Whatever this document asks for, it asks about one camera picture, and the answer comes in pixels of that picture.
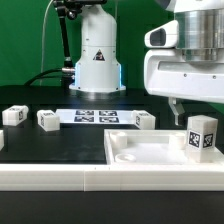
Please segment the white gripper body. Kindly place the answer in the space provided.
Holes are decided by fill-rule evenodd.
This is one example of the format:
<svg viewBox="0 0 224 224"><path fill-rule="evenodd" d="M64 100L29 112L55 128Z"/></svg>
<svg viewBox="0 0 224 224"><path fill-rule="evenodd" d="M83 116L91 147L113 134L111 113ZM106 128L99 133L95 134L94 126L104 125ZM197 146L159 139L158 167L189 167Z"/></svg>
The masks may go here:
<svg viewBox="0 0 224 224"><path fill-rule="evenodd" d="M151 95L224 103L224 32L177 20L145 34L144 87Z"/></svg>

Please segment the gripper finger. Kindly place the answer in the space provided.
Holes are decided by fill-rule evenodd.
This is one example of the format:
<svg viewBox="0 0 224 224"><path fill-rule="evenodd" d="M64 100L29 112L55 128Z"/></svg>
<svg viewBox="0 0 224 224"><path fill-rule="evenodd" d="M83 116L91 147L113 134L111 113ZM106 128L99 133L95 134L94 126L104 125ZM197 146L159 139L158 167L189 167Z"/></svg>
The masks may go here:
<svg viewBox="0 0 224 224"><path fill-rule="evenodd" d="M169 97L168 104L174 114L175 125L182 126L183 125L182 115L185 113L185 110L182 105L182 100L174 97Z"/></svg>

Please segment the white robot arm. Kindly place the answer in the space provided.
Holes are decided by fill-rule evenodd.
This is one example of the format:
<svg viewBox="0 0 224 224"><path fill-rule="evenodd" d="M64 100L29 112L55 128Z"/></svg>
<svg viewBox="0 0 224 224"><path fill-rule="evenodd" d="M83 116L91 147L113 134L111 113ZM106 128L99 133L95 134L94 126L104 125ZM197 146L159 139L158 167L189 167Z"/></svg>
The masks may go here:
<svg viewBox="0 0 224 224"><path fill-rule="evenodd" d="M164 96L224 104L224 0L155 0L174 19L146 33L144 87ZM116 61L116 22L100 6L83 10L82 54L70 89L89 98L123 90Z"/></svg>

